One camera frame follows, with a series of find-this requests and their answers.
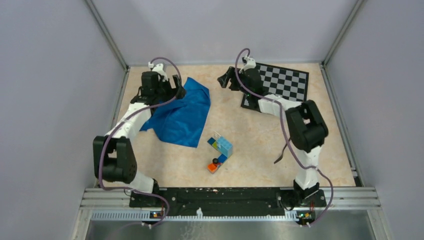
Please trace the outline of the blue cloth napkin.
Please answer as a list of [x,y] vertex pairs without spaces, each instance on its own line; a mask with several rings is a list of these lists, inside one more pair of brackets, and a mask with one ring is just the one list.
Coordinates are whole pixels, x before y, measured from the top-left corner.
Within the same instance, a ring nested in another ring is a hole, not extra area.
[[158,107],[140,131],[152,129],[162,142],[196,148],[211,107],[210,91],[191,77],[183,87],[185,96]]

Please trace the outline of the colourful toy brick assembly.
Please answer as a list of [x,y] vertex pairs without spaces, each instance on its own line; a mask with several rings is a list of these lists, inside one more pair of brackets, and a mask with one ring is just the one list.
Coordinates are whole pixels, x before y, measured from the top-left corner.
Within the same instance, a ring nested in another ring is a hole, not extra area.
[[207,166],[208,171],[214,174],[233,155],[233,144],[216,131],[207,143],[220,154]]

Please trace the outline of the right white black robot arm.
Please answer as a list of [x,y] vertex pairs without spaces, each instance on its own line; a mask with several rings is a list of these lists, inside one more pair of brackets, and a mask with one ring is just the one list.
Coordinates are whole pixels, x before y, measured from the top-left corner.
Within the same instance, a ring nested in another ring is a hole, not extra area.
[[293,181],[293,200],[307,206],[319,190],[317,166],[328,127],[313,100],[307,100],[305,72],[257,63],[242,57],[242,68],[230,66],[217,78],[222,88],[240,91],[253,110],[279,117],[288,129],[285,150],[295,153],[300,166]]

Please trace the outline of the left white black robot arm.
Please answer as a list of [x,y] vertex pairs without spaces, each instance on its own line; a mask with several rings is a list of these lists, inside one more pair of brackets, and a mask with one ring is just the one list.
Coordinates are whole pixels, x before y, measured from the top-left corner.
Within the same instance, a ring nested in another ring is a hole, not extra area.
[[163,63],[149,62],[148,67],[123,117],[106,134],[96,136],[92,147],[94,175],[101,187],[104,181],[121,183],[122,189],[141,193],[141,200],[154,207],[161,194],[154,189],[155,179],[138,170],[132,140],[157,108],[182,99],[186,90],[179,71],[168,77]]

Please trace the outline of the black white checkerboard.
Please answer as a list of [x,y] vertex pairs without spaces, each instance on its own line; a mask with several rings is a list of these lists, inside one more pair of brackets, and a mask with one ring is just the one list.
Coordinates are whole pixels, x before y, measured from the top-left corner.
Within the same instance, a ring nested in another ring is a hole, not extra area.
[[[257,63],[256,69],[259,70],[264,95],[276,95],[289,101],[304,102],[307,100],[309,73],[305,71],[285,68],[276,65]],[[255,99],[249,99],[245,94],[241,106],[249,110],[259,111],[260,98],[257,94]]]

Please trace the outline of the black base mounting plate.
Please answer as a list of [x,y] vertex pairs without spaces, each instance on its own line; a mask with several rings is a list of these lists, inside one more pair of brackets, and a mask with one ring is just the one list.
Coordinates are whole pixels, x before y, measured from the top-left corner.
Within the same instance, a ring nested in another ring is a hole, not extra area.
[[301,199],[291,187],[169,187],[155,191],[157,196],[132,192],[131,208],[154,208],[168,217],[262,217],[282,216],[289,210],[315,210],[327,206],[323,190]]

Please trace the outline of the aluminium frame rail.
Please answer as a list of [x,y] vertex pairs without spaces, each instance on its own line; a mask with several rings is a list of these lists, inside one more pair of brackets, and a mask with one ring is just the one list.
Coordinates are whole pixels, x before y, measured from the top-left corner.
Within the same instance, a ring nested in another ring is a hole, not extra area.
[[374,187],[322,187],[326,207],[278,216],[168,216],[129,206],[130,191],[88,188],[74,240],[391,240]]

